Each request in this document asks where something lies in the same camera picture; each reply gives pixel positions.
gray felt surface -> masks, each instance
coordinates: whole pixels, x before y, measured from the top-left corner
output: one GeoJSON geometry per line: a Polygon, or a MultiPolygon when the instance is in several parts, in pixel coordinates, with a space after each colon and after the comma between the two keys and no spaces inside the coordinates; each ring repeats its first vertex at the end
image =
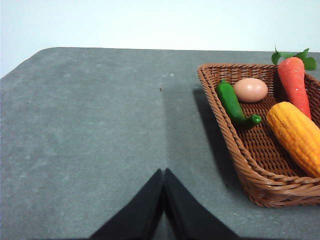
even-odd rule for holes
{"type": "MultiPolygon", "coordinates": [[[[265,208],[246,197],[197,77],[204,63],[270,64],[271,54],[36,53],[1,79],[1,239],[88,237],[170,168],[242,237],[318,240],[319,206],[265,208]]],[[[175,239],[166,218],[154,239],[175,239]]]]}

egg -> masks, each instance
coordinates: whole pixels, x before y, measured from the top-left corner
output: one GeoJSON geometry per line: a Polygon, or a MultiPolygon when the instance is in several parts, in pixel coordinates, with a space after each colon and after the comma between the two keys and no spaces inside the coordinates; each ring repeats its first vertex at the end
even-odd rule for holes
{"type": "Polygon", "coordinates": [[[244,78],[233,85],[238,99],[245,103],[255,103],[262,100],[268,93],[267,85],[258,78],[244,78]]]}

corn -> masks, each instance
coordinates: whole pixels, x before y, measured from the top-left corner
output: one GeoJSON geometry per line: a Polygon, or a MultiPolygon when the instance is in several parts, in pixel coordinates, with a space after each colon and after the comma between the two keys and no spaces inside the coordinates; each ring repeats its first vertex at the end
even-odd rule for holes
{"type": "Polygon", "coordinates": [[[290,102],[272,106],[266,120],[292,159],[310,177],[320,177],[320,128],[290,102]]]}

brown wicker basket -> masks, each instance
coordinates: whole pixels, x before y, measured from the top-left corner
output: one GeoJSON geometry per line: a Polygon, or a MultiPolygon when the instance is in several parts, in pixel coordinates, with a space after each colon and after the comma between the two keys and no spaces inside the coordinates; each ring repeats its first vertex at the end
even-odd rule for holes
{"type": "MultiPolygon", "coordinates": [[[[271,106],[288,100],[278,77],[277,66],[209,63],[201,65],[197,73],[249,199],[266,207],[319,205],[320,177],[308,177],[268,127],[266,114],[271,106]],[[234,84],[248,77],[264,81],[268,86],[268,94],[256,103],[240,103],[247,115],[260,115],[262,123],[250,130],[238,130],[231,124],[215,87],[221,79],[234,84]]],[[[320,82],[306,74],[305,86],[312,120],[320,127],[320,82]]]]}

toy corn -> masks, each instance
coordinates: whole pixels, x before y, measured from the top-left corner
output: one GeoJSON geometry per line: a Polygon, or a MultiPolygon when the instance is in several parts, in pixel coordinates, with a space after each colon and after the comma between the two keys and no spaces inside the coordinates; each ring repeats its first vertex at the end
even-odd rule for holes
{"type": "Polygon", "coordinates": [[[272,106],[266,120],[299,167],[310,177],[320,177],[320,128],[286,101],[272,106]]]}

